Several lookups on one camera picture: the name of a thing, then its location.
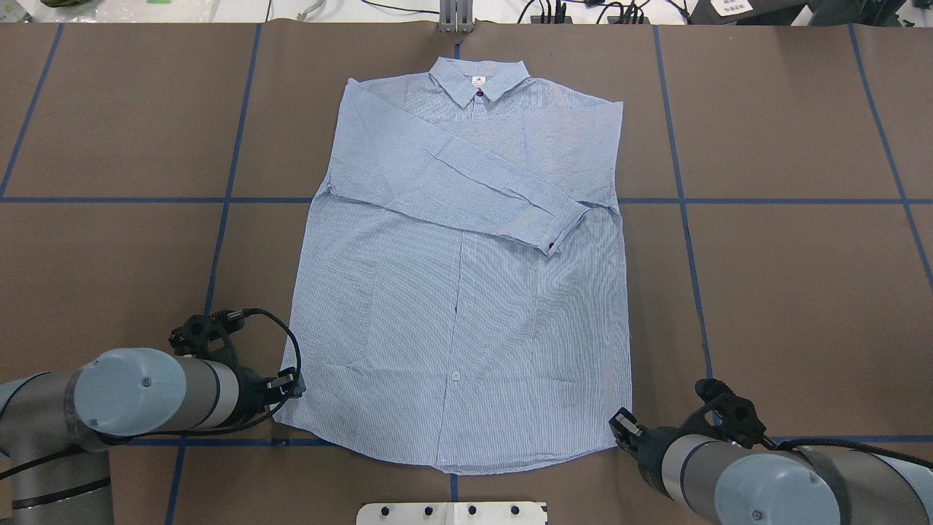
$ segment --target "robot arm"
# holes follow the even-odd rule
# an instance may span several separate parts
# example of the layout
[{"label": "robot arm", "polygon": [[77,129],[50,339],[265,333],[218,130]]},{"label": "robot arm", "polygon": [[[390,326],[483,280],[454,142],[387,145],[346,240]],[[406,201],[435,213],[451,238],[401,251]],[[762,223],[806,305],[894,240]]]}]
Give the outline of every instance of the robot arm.
[{"label": "robot arm", "polygon": [[[836,440],[777,445],[755,406],[725,383],[703,379],[696,391],[705,404],[680,428],[648,429],[624,408],[609,424],[645,481],[700,517],[721,525],[933,525],[929,461]],[[711,412],[717,424],[706,420]]]},{"label": "robot arm", "polygon": [[[230,333],[254,314],[289,334],[297,368],[262,377],[239,364]],[[4,474],[12,476],[14,524],[112,523],[109,448],[152,433],[238,432],[304,392],[294,334],[265,310],[194,316],[169,341],[174,356],[117,348],[71,374],[0,386],[0,452],[14,465]],[[222,346],[211,350],[215,342]]]}]

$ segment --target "sticker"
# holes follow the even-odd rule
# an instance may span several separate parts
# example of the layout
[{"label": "sticker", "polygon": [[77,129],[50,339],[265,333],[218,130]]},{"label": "sticker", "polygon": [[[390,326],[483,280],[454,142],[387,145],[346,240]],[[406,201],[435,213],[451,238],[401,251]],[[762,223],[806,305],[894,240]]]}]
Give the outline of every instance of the sticker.
[{"label": "sticker", "polygon": [[720,17],[728,17],[752,10],[748,0],[710,0]]}]

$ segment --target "blue tape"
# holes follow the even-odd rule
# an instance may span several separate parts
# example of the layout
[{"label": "blue tape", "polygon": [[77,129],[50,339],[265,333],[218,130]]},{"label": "blue tape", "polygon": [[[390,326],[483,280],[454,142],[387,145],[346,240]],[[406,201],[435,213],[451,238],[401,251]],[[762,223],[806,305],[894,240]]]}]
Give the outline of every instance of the blue tape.
[{"label": "blue tape", "polygon": [[933,443],[933,435],[782,435],[772,436],[777,443],[792,439],[841,439],[858,443]]},{"label": "blue tape", "polygon": [[9,162],[7,162],[7,171],[5,171],[3,174],[3,180],[0,180],[0,197],[3,197],[3,194],[7,191],[9,178],[13,175],[13,166],[16,164],[16,158],[20,155],[22,140],[26,137],[26,130],[29,129],[29,121],[33,118],[35,104],[39,101],[39,94],[42,93],[42,86],[44,86],[46,83],[46,77],[49,75],[49,69],[52,66],[52,58],[55,57],[55,51],[58,49],[58,44],[62,40],[63,31],[64,24],[60,23],[58,25],[58,29],[55,30],[55,37],[52,38],[52,46],[49,48],[49,56],[46,57],[46,64],[42,67],[42,73],[39,75],[39,81],[35,84],[33,98],[29,101],[29,106],[26,108],[26,116],[22,119],[20,134],[16,135],[16,143],[13,144],[13,151],[9,155]]},{"label": "blue tape", "polygon": [[[177,447],[178,439],[134,439],[128,447]],[[187,439],[185,448],[192,447],[340,447],[323,439],[250,439],[250,438],[203,438]]]},{"label": "blue tape", "polygon": [[884,132],[884,126],[881,123],[881,116],[878,114],[878,108],[875,106],[874,97],[871,95],[869,78],[865,74],[865,65],[862,63],[862,53],[858,49],[856,27],[851,23],[849,24],[849,36],[852,38],[852,50],[856,54],[858,75],[862,78],[862,88],[865,89],[865,98],[868,99],[869,108],[871,109],[871,116],[875,120],[875,127],[878,128],[878,136],[881,138],[881,144],[882,147],[884,147],[884,156],[887,158],[887,164],[891,168],[891,175],[894,177],[894,184],[898,187],[900,202],[904,206],[904,214],[907,216],[907,223],[911,227],[913,243],[917,246],[917,252],[920,254],[920,263],[924,266],[924,272],[926,273],[926,283],[929,285],[930,289],[933,290],[933,271],[931,271],[929,260],[926,258],[924,244],[920,239],[920,232],[917,231],[917,223],[913,220],[913,213],[911,212],[911,206],[907,200],[907,193],[904,191],[904,185],[900,181],[898,166],[894,162],[894,155],[891,153],[891,147],[887,143],[887,134]]},{"label": "blue tape", "polygon": [[186,437],[180,437],[177,440],[178,453],[175,456],[175,470],[172,474],[172,491],[169,492],[169,504],[165,509],[165,525],[172,525],[174,521],[175,504],[178,502],[178,488],[181,485],[181,471],[185,466],[185,444]]},{"label": "blue tape", "polygon": [[680,176],[680,159],[677,157],[677,143],[674,137],[674,119],[671,116],[671,102],[667,94],[667,79],[664,76],[664,59],[661,55],[661,34],[657,25],[652,25],[654,32],[655,55],[658,57],[658,75],[661,78],[661,98],[664,101],[664,117],[667,119],[667,140],[671,146],[671,161],[674,165],[674,181],[677,186],[677,201],[680,205],[680,221],[684,227],[684,241],[687,243],[687,262],[690,268],[690,283],[693,286],[693,303],[700,320],[700,335],[703,344],[703,358],[706,361],[706,377],[713,377],[713,359],[709,353],[709,339],[706,336],[706,316],[703,313],[703,298],[700,295],[700,280],[697,278],[697,264],[693,256],[693,238],[690,235],[687,217],[687,201],[684,197],[684,182]]},{"label": "blue tape", "polygon": [[[308,205],[313,197],[0,197],[0,203],[11,204],[298,204]],[[785,198],[719,198],[719,197],[619,197],[621,205],[900,205],[901,199],[785,199]],[[907,199],[913,206],[933,205],[933,199]]]},{"label": "blue tape", "polygon": [[262,36],[262,24],[256,24],[256,34],[253,37],[253,50],[249,58],[249,70],[246,73],[246,87],[243,92],[243,103],[240,106],[240,122],[237,124],[236,139],[233,142],[233,155],[230,157],[230,175],[227,178],[227,192],[224,194],[224,209],[220,213],[220,225],[217,227],[217,241],[214,245],[214,259],[211,261],[211,276],[207,280],[207,293],[204,299],[204,315],[211,313],[214,302],[214,288],[217,278],[217,266],[220,264],[220,250],[224,244],[224,234],[227,232],[227,217],[230,214],[230,198],[233,195],[233,183],[236,180],[236,169],[240,161],[240,146],[243,143],[243,131],[246,126],[246,112],[249,109],[249,93],[253,87],[253,75],[256,72],[256,56],[259,51],[259,38]]},{"label": "blue tape", "polygon": [[460,478],[456,474],[451,474],[451,501],[460,501]]}]

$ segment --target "table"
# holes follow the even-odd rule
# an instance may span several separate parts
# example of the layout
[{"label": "table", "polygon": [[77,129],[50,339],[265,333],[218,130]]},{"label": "table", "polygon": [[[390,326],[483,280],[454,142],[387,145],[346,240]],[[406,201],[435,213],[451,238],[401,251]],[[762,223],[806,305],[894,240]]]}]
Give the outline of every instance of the table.
[{"label": "table", "polygon": [[[933,457],[929,30],[5,24],[0,49],[0,382],[168,350],[204,310],[286,319],[346,79],[522,59],[626,103],[617,185],[643,422],[678,424],[699,405],[693,382],[715,375],[774,437]],[[235,341],[245,364],[278,370],[270,323]],[[619,450],[457,477],[262,425],[112,458],[118,523],[331,525],[363,503],[451,499],[545,501],[554,524],[701,522]]]}]

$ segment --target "black cable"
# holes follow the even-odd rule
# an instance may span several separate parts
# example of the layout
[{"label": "black cable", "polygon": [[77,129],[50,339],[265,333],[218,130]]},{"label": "black cable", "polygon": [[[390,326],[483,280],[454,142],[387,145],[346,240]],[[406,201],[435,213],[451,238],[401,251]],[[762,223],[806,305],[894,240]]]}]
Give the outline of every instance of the black cable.
[{"label": "black cable", "polygon": [[[515,22],[515,23],[522,23],[522,19],[524,18],[525,11],[527,11],[528,8],[529,8],[534,2],[535,2],[535,0],[528,0],[528,3],[525,4],[524,9],[522,9],[522,14],[519,15],[519,21],[517,21],[517,22]],[[543,8],[543,7],[541,8],[541,20],[542,20],[542,21],[544,20],[544,8]]]},{"label": "black cable", "polygon": [[[291,331],[290,328],[288,328],[288,325],[282,322],[281,319],[275,317],[275,315],[272,312],[268,310],[264,310],[262,308],[244,308],[243,313],[244,313],[244,319],[250,316],[253,316],[253,315],[260,315],[260,316],[264,316],[269,319],[272,319],[272,321],[275,322],[275,324],[279,325],[279,327],[282,328],[282,330],[285,330],[285,333],[288,334],[288,338],[291,340],[292,347],[295,350],[295,369],[298,371],[298,376],[301,377],[301,352],[298,346],[298,338],[295,337],[295,334]],[[288,394],[285,395],[285,398],[282,400],[282,402],[274,406],[272,410],[265,413],[262,417],[258,419],[253,419],[252,421],[249,421],[248,423],[244,423],[242,425],[238,425],[238,426],[231,427],[228,429],[215,429],[215,430],[210,430],[210,431],[181,431],[181,432],[177,432],[173,434],[187,435],[187,436],[221,435],[225,433],[237,433],[240,431],[244,431],[246,429],[251,429],[259,425],[260,423],[263,423],[271,419],[272,416],[274,416],[275,413],[278,412],[285,405],[285,402],[291,399],[292,394],[295,393],[295,388],[298,386],[298,383],[299,383],[298,378],[296,377],[295,382],[292,383],[291,388],[288,389]]]},{"label": "black cable", "polygon": [[[291,331],[290,328],[288,328],[288,325],[282,322],[281,319],[275,317],[275,315],[272,312],[268,310],[264,310],[262,308],[244,308],[242,311],[244,313],[243,319],[246,319],[253,315],[264,316],[264,317],[271,319],[273,322],[275,322],[275,324],[279,325],[279,327],[282,328],[282,330],[285,330],[285,333],[288,334],[288,339],[290,339],[292,342],[292,348],[295,350],[295,370],[298,371],[298,376],[301,377],[301,351],[298,346],[298,338],[295,337],[295,334]],[[272,410],[263,414],[261,417],[257,419],[253,419],[252,421],[243,423],[241,425],[237,425],[235,427],[230,427],[226,429],[213,429],[209,431],[169,431],[169,432],[140,433],[137,435],[130,435],[130,436],[107,436],[105,441],[109,445],[123,445],[137,437],[145,437],[145,436],[150,436],[150,435],[184,435],[184,436],[223,435],[225,433],[237,433],[240,431],[244,431],[246,429],[251,429],[259,425],[260,423],[264,423],[268,421],[269,419],[272,418],[272,416],[274,416],[279,410],[282,409],[282,406],[285,405],[285,402],[291,399],[292,394],[295,393],[295,388],[299,384],[299,377],[295,378],[295,382],[292,384],[291,388],[288,389],[288,393],[285,395],[285,398],[279,404],[274,406]]]},{"label": "black cable", "polygon": [[41,458],[36,458],[32,461],[27,461],[26,463],[16,465],[11,469],[6,469],[3,472],[0,472],[0,479],[7,479],[12,475],[17,475],[24,470],[29,470],[31,468],[37,467],[39,465],[48,463],[49,461],[55,461],[61,458],[67,458],[68,456],[74,456],[75,454],[80,454],[84,452],[84,449],[78,445],[72,445],[65,450],[60,450],[54,454],[48,454],[48,456],[42,456]]},{"label": "black cable", "polygon": [[667,2],[668,4],[674,6],[675,9],[677,9],[677,11],[680,13],[680,16],[684,17],[684,22],[686,22],[687,24],[690,23],[690,12],[687,10],[687,0],[684,0],[684,6],[683,6],[683,7],[681,7],[681,6],[680,6],[677,2],[675,2],[674,0],[664,0],[664,1]]},{"label": "black cable", "polygon": [[407,7],[395,7],[395,6],[387,6],[386,4],[377,4],[376,2],[371,2],[370,0],[359,0],[359,1],[369,6],[385,7],[386,9],[394,9],[396,11],[405,11],[407,13],[427,13],[429,15],[440,14],[440,11],[432,11],[429,9],[409,9]]},{"label": "black cable", "polygon": [[603,10],[599,12],[599,18],[596,19],[596,23],[603,21],[603,15],[606,14],[606,10],[613,6],[619,8],[619,18],[622,18],[622,13],[624,12],[625,6],[623,6],[621,2],[609,2],[603,6]]},{"label": "black cable", "polygon": [[916,456],[911,456],[910,454],[904,454],[902,452],[895,452],[894,450],[888,450],[886,448],[865,445],[864,443],[858,443],[857,441],[846,441],[844,439],[831,439],[831,438],[823,438],[823,437],[791,439],[790,441],[785,441],[784,443],[781,443],[780,445],[778,445],[777,449],[778,450],[791,450],[797,447],[851,448],[853,450],[858,450],[859,452],[866,452],[868,454],[878,454],[879,456],[886,456],[887,458],[894,458],[896,460],[906,461],[908,463],[918,464],[928,469],[933,469],[933,461],[927,461],[921,458],[917,458]]}]

